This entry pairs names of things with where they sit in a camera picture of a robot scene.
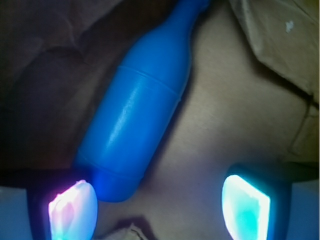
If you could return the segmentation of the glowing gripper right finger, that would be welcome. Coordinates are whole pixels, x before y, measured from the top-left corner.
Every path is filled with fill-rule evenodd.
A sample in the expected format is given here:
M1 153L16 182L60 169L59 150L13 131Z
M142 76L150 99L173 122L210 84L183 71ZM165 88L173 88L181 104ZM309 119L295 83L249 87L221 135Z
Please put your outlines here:
M284 240L291 183L284 163L235 163L222 190L224 224L234 240Z

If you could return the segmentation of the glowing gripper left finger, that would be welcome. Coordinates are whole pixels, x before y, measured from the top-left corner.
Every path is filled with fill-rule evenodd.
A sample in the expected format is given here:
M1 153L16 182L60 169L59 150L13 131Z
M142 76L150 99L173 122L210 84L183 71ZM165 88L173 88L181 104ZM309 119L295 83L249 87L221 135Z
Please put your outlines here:
M92 239L98 200L86 175L29 179L27 203L34 240Z

